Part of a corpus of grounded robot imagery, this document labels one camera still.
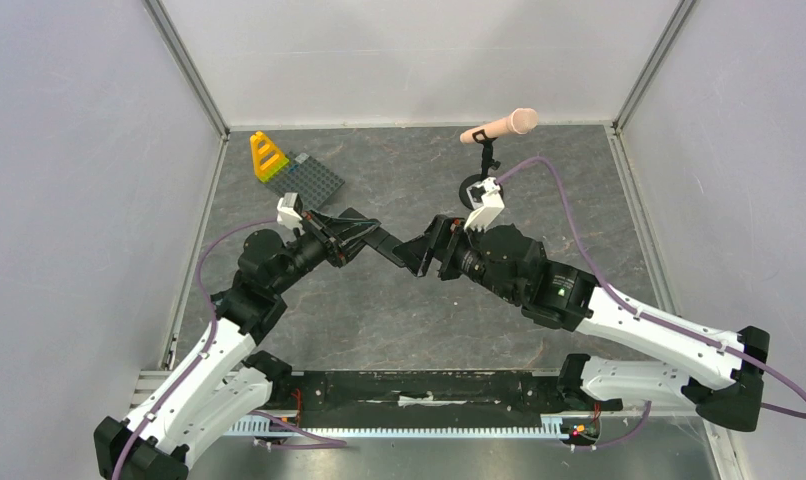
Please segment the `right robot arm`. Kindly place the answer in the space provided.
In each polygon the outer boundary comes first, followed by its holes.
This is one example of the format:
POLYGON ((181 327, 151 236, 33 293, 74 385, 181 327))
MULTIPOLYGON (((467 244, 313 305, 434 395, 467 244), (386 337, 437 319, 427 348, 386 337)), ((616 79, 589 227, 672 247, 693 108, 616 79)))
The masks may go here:
POLYGON ((728 331, 702 326, 606 287, 592 274, 547 258, 543 244, 513 225, 485 231, 462 219, 436 216, 425 232, 392 250, 416 276, 434 261, 438 276, 461 276, 554 330, 607 339, 647 355, 616 362, 587 354, 566 358, 556 382, 570 408, 636 399, 693 405, 703 419, 752 432, 761 411, 769 334, 747 326, 728 331))

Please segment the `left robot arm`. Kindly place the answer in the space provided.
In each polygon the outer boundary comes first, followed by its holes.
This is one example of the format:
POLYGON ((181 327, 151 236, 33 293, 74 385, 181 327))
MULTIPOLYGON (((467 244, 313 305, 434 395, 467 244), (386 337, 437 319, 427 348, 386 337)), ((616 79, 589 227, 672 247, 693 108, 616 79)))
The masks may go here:
POLYGON ((255 407, 280 408, 291 379, 264 368, 255 348, 283 316, 283 293, 318 265, 341 268, 380 229, 353 209, 338 217, 311 210, 282 222, 299 232, 286 242, 267 222, 249 224, 232 286, 204 298, 209 324, 169 377, 124 419, 95 429, 100 474, 106 479, 185 479, 209 447, 255 407))

